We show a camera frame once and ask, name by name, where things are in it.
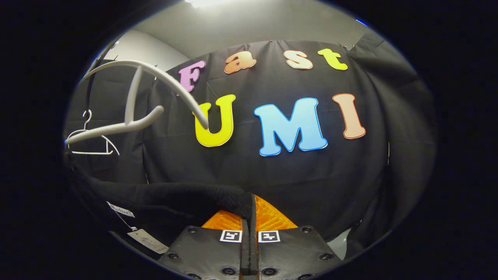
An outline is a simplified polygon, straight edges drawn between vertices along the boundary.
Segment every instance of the blue letter m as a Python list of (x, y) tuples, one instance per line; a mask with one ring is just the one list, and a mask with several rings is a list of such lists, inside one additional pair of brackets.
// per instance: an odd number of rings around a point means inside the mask
[(323, 138), (316, 106), (318, 100), (315, 98), (301, 98), (296, 101), (290, 120), (273, 104), (263, 105), (254, 110), (254, 114), (261, 120), (263, 133), (263, 148), (259, 150), (262, 156), (276, 155), (282, 150), (275, 142), (278, 136), (287, 151), (294, 150), (297, 134), (301, 130), (301, 142), (299, 149), (316, 150), (327, 146), (327, 140)]

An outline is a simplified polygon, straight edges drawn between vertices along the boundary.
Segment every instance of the paper tag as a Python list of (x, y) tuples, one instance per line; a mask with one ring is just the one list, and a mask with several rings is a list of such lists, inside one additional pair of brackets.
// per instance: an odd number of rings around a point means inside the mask
[(134, 232), (129, 232), (129, 236), (133, 239), (137, 240), (140, 244), (146, 246), (147, 248), (153, 250), (158, 254), (164, 254), (168, 251), (168, 247), (157, 239), (153, 238), (150, 234), (148, 234), (145, 230), (137, 230)]
[(106, 202), (107, 202), (107, 204), (109, 204), (109, 207), (111, 209), (113, 209), (114, 211), (119, 212), (121, 214), (125, 214), (125, 215), (130, 216), (130, 217), (135, 217), (135, 215), (133, 215), (133, 213), (131, 211), (124, 209), (124, 208), (121, 208), (121, 207), (118, 207), (116, 205), (112, 205), (111, 203), (109, 203), (109, 201), (106, 201)]

